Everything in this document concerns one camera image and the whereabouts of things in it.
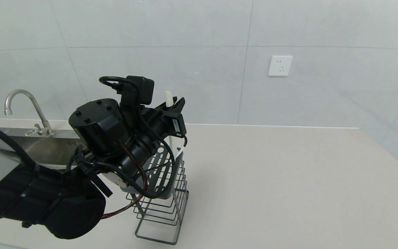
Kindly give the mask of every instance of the electrical outlet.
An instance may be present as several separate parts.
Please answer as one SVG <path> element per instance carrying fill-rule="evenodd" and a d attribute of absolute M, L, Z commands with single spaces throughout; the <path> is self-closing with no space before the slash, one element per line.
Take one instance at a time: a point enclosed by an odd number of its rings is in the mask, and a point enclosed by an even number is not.
<path fill-rule="evenodd" d="M 291 55 L 271 57 L 270 70 L 268 76 L 288 76 L 293 57 Z"/>

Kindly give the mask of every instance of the wire rack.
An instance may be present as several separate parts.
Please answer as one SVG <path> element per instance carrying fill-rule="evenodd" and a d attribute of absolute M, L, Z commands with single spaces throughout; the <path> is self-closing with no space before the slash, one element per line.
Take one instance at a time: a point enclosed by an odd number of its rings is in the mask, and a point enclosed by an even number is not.
<path fill-rule="evenodd" d="M 187 179 L 185 175 L 183 153 L 175 161 L 175 164 L 156 168 L 168 161 L 167 150 L 157 153 L 143 166 L 144 170 L 155 168 L 147 172 L 148 189 L 161 191 L 162 188 L 171 188 L 168 194 L 159 199 L 142 198 L 134 206 L 133 212 L 139 219 L 135 235 L 138 238 L 156 241 L 160 243 L 175 245 L 178 241 L 182 219 L 188 201 Z M 171 174 L 177 174 L 174 183 L 167 186 Z M 137 181 L 142 186 L 142 179 Z M 139 194 L 134 188 L 122 188 L 128 192 L 127 200 L 136 199 Z"/>

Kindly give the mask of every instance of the stainless steel faucet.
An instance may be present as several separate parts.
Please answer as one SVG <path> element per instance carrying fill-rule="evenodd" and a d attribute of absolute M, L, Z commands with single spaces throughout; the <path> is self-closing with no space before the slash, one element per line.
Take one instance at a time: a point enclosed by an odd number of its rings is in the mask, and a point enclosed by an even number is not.
<path fill-rule="evenodd" d="M 44 135 L 45 134 L 46 136 L 52 135 L 54 133 L 54 130 L 52 130 L 52 128 L 51 128 L 51 126 L 49 124 L 49 121 L 47 121 L 46 117 L 42 113 L 38 102 L 36 101 L 36 99 L 34 98 L 34 96 L 31 93 L 29 93 L 29 92 L 27 92 L 25 90 L 17 89 L 17 90 L 14 90 L 13 92 L 9 93 L 9 95 L 6 98 L 5 104 L 4 104 L 4 114 L 6 116 L 7 115 L 12 115 L 12 112 L 11 112 L 11 100 L 13 99 L 13 97 L 16 94 L 19 94 L 19 93 L 22 93 L 22 94 L 24 94 L 24 95 L 26 95 L 26 96 L 28 96 L 30 98 L 30 100 L 32 101 L 33 106 L 36 109 L 36 112 L 39 115 L 39 118 L 41 119 L 41 122 L 42 122 L 44 128 L 41 128 L 41 126 L 39 126 L 38 123 L 35 124 L 35 127 L 38 128 L 38 134 L 39 135 Z"/>

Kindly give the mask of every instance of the beige countertop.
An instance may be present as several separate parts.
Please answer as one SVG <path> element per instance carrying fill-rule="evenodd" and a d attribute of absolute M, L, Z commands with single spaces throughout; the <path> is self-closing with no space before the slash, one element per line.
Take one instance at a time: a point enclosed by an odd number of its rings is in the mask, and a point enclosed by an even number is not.
<path fill-rule="evenodd" d="M 0 127 L 37 121 L 0 120 Z M 51 121 L 55 129 L 70 129 Z M 176 248 L 398 248 L 398 161 L 359 129 L 188 125 L 190 197 Z M 121 208 L 114 194 L 106 211 Z M 172 248 L 138 239 L 131 211 L 74 240 L 0 219 L 0 243 L 29 249 Z"/>

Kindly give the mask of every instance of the sink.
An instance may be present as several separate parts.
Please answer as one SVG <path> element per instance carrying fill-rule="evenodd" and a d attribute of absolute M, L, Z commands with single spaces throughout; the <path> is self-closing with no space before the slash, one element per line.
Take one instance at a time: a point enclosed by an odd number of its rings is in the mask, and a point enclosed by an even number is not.
<path fill-rule="evenodd" d="M 37 129 L 0 130 L 18 143 L 33 160 L 54 169 L 64 168 L 77 145 L 84 145 L 73 130 L 55 130 L 55 134 L 49 137 L 38 135 Z"/>

